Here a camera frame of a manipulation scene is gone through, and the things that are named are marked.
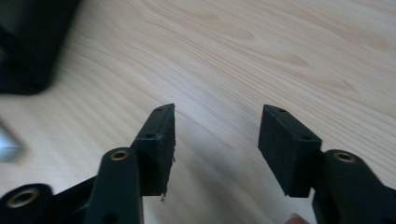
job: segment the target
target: wood grain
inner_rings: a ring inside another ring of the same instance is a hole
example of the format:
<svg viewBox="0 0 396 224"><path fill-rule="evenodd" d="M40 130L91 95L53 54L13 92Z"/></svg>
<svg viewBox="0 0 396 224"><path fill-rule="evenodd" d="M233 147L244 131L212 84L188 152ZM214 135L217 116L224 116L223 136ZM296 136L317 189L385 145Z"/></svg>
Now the wood grain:
<svg viewBox="0 0 396 224"><path fill-rule="evenodd" d="M24 153L0 193L55 192L95 175L149 112L177 106L177 162L146 223L315 223L283 196L257 149L262 105L289 110L323 150L366 160L396 188L396 3L391 0L84 1L52 87L0 97Z"/></svg>

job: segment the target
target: blurry black object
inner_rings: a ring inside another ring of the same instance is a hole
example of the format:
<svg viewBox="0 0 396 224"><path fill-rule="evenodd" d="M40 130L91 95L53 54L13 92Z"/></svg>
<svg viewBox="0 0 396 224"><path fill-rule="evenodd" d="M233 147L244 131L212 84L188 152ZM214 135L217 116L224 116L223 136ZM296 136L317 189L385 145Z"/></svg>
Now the blurry black object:
<svg viewBox="0 0 396 224"><path fill-rule="evenodd" d="M175 144L175 105L163 105L151 113L130 147L103 156L97 176L57 195L44 184L4 195L0 223L143 223L141 197L165 195Z"/></svg>
<svg viewBox="0 0 396 224"><path fill-rule="evenodd" d="M259 149L280 187L290 197L315 190L318 224L396 224L396 191L358 156L320 151L321 139L288 111L265 105Z"/></svg>
<svg viewBox="0 0 396 224"><path fill-rule="evenodd" d="M80 0L0 0L0 92L46 89Z"/></svg>

